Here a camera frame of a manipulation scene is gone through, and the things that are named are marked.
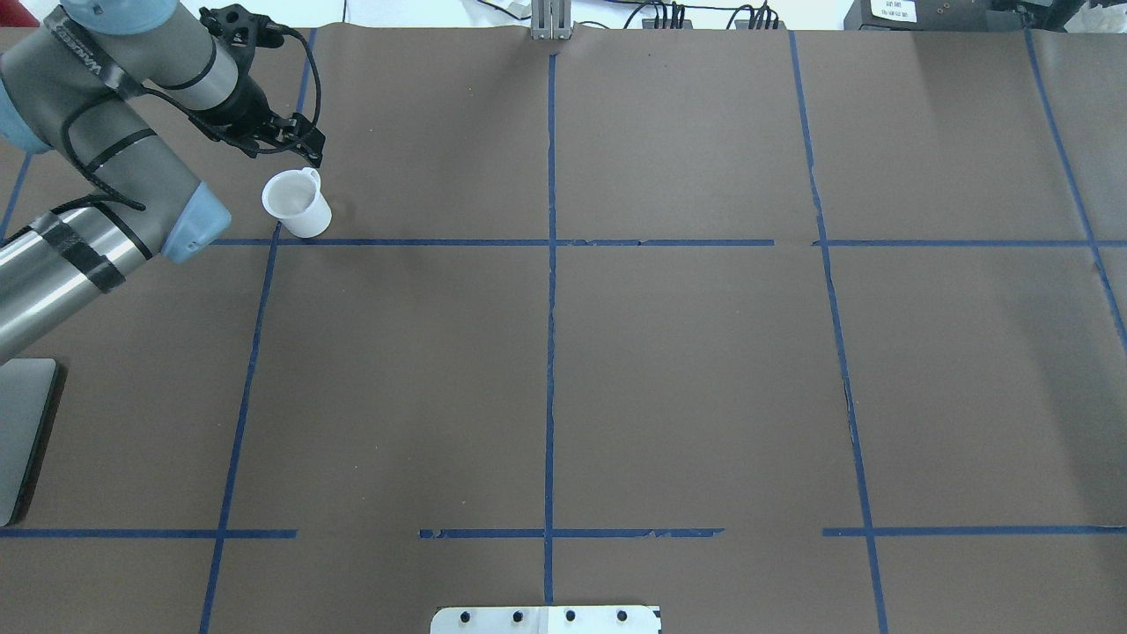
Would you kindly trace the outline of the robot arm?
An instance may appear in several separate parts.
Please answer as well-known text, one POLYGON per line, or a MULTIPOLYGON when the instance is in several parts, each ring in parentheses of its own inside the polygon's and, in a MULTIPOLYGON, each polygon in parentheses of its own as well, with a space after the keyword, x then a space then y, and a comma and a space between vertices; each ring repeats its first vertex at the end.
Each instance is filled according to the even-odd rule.
POLYGON ((3 361, 124 285, 157 256, 181 264, 213 244, 231 212, 130 105, 149 96, 208 140, 249 158, 292 152, 319 167, 318 114, 270 108, 251 77, 258 48, 298 29, 242 5, 193 15, 180 1, 61 1, 3 53, 3 139, 64 158, 92 185, 3 245, 3 361))

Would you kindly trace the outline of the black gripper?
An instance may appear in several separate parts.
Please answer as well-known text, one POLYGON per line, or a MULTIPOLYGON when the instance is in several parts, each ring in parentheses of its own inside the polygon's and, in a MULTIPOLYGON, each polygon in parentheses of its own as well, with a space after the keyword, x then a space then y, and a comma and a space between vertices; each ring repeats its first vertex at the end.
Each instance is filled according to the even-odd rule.
POLYGON ((284 117, 273 111, 259 84, 236 84, 225 100, 208 108, 208 125, 220 132, 222 141, 251 158, 286 153, 295 142, 298 155, 321 169, 325 134, 309 132, 302 114, 284 117))

